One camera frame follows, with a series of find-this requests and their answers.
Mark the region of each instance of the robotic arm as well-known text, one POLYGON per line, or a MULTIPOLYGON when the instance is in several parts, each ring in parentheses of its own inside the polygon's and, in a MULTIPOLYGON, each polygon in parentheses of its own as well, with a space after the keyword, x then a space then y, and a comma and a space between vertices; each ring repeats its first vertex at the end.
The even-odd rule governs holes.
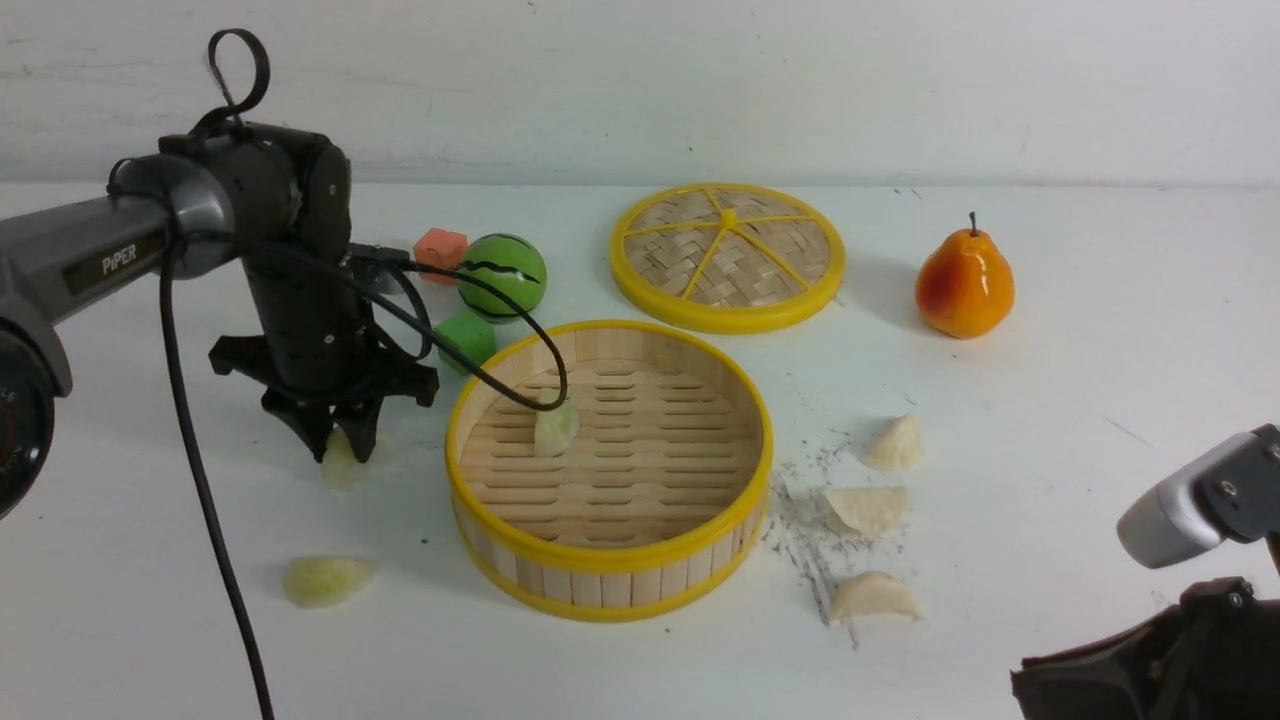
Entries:
MULTIPOLYGON (((1231 436, 1147 491, 1117 525, 1147 568, 1266 538, 1280 571, 1280 429, 1231 436)), ((1261 720, 1280 716, 1280 601, 1243 578, 1192 585, 1178 606, 1116 637, 1023 660, 1030 720, 1261 720)))
MULTIPOLYGON (((351 167, 343 152, 319 133, 239 120, 265 95, 269 69, 261 44, 243 31, 215 35, 211 63, 228 33, 244 38, 257 63, 244 102, 211 111, 189 133, 160 138, 156 155, 122 160, 106 197, 0 220, 0 516, 44 464, 52 398, 72 391, 54 325, 156 270, 175 237, 234 233, 332 268, 369 250, 349 243, 351 167)), ((210 352, 214 370, 266 386, 262 407, 316 461, 335 424, 356 457, 367 460, 383 398, 433 402, 435 370, 380 345, 369 300, 349 284, 225 242, 184 246, 174 277, 200 277, 236 259, 264 333, 219 340, 210 352)))

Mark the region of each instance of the bamboo steamer lid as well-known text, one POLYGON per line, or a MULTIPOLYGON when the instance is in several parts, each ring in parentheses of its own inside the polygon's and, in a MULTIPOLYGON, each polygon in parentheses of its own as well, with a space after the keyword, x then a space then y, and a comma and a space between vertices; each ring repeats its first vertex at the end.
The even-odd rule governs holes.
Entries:
POLYGON ((709 333, 785 328, 840 290, 845 246, 800 200, 750 184, 676 187, 643 200, 609 241, 613 279, 659 320, 709 333))

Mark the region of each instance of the white table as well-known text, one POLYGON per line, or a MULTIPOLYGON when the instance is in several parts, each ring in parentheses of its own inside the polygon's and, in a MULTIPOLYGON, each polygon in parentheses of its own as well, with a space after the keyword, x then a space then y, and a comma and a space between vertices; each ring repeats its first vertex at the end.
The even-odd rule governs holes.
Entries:
MULTIPOLYGON (((0 215, 99 191, 0 186, 0 215)), ((541 322, 643 318, 609 278, 605 240, 646 192, 360 186, 353 240, 517 232, 550 266, 541 322)), ((1280 594, 1261 546, 1149 571, 1114 532, 1165 474, 1280 419, 1280 193, 792 192, 845 236, 838 301, 791 329, 710 340, 764 393, 773 479, 794 496, 888 482, 855 455, 878 419, 918 411, 929 457, 906 477, 913 509, 849 552, 776 524, 722 588, 643 623, 539 615, 471 565, 440 456, 456 375, 435 409, 389 401, 374 479, 335 492, 259 409, 259 386, 209 369, 220 334, 257 331, 241 269, 177 287, 196 425, 279 717, 1012 719, 1009 670, 1024 656, 1128 628, 1201 579, 1240 574, 1280 594), (957 342, 923 329, 911 287, 969 210, 1019 295, 993 334, 957 342), (380 562, 366 594, 319 612, 282 598, 291 557, 330 552, 380 562), (827 628, 805 568, 897 574, 927 618, 827 628)), ((460 306, 442 288, 426 300, 438 320, 460 306)), ((155 279, 59 332, 76 391, 58 405, 42 477, 0 523, 0 717, 255 717, 174 425, 155 279)))

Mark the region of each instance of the black strap loop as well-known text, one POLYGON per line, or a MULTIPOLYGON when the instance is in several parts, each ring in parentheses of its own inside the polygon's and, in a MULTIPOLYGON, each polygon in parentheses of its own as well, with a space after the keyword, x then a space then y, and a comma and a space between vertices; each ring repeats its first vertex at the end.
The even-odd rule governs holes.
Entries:
POLYGON ((257 108, 257 104, 266 96, 266 86, 271 82, 271 63, 266 55, 266 47, 262 46, 262 41, 252 32, 243 28, 228 28, 215 32, 209 38, 207 55, 209 70, 214 74, 214 82, 218 83, 218 90, 227 100, 227 105, 214 108, 204 118, 200 118, 193 132, 207 131, 228 118, 236 118, 236 127, 243 128, 244 120, 241 119, 241 114, 257 108), (250 88, 244 100, 239 102, 236 102, 232 97, 232 91, 227 87, 227 78, 223 77, 223 70, 218 67, 218 44, 228 35, 234 35, 243 40, 248 51, 253 55, 253 87, 250 88))

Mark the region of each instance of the bamboo steamer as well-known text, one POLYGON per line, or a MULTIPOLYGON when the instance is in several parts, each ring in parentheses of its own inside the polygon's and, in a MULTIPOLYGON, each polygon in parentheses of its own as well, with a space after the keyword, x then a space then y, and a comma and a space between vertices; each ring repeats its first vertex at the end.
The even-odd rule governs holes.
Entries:
POLYGON ((820 213, 750 184, 691 184, 636 204, 613 228, 622 293, 659 320, 709 333, 767 332, 822 310, 845 246, 820 213))
MULTIPOLYGON (((534 457, 535 411, 472 379, 449 421, 453 510, 476 565, 508 594, 577 620, 686 605, 749 552, 768 502, 773 437, 750 378, 710 345, 621 320, 549 331, 581 430, 534 457)), ((485 364, 535 397, 558 387, 536 338, 485 364)))

